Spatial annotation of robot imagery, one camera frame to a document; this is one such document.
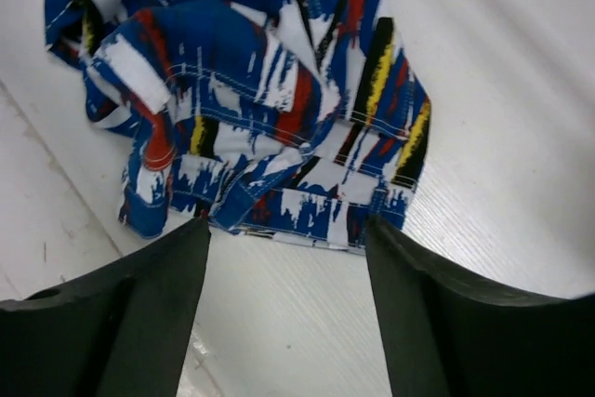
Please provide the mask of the blue white red patterned trousers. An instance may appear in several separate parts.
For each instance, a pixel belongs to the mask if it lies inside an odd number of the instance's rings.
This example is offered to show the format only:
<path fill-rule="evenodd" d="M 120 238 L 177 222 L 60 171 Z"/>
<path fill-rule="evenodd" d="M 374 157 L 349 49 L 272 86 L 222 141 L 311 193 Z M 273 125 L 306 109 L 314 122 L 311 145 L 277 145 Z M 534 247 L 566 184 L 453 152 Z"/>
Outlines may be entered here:
<path fill-rule="evenodd" d="M 417 189 L 431 103 L 388 0 L 45 0 L 86 116 L 133 141 L 118 218 L 363 252 Z"/>

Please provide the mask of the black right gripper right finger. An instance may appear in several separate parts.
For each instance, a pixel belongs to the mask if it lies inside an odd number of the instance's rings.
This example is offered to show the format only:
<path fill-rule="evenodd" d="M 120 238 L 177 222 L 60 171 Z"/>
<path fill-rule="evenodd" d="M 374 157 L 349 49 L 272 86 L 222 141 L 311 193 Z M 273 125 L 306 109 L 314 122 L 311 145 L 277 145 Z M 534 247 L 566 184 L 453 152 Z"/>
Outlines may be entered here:
<path fill-rule="evenodd" d="M 594 297 L 504 285 L 432 252 L 385 219 L 366 260 L 395 396 L 590 396 Z"/>

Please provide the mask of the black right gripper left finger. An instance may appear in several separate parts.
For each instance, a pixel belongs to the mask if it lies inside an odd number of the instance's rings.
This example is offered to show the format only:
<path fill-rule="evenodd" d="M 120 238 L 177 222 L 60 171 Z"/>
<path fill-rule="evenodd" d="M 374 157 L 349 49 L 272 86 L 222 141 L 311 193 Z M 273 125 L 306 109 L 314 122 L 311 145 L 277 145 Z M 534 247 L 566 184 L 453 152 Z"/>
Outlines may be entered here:
<path fill-rule="evenodd" d="M 88 274 L 2 301 L 2 395 L 176 395 L 209 242 L 194 218 Z"/>

